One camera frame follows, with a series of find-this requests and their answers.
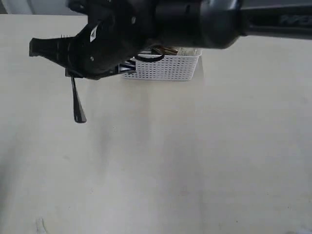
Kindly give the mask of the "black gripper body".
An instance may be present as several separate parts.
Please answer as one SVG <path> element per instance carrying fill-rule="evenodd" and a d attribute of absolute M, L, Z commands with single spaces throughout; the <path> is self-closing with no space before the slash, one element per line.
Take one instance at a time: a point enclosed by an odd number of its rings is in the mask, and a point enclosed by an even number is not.
<path fill-rule="evenodd" d="M 68 57 L 69 67 L 79 68 L 84 78 L 102 78 L 154 42 L 154 0 L 69 0 L 67 7 L 88 18 Z"/>

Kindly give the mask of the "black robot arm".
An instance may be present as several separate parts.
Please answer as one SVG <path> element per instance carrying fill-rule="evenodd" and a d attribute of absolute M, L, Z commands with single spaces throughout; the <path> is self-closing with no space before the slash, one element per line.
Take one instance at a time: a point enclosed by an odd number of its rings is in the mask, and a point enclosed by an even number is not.
<path fill-rule="evenodd" d="M 98 80 L 154 46 L 225 49 L 241 36 L 311 39 L 309 0 L 71 0 L 88 17 L 74 37 L 31 39 L 29 55 Z"/>

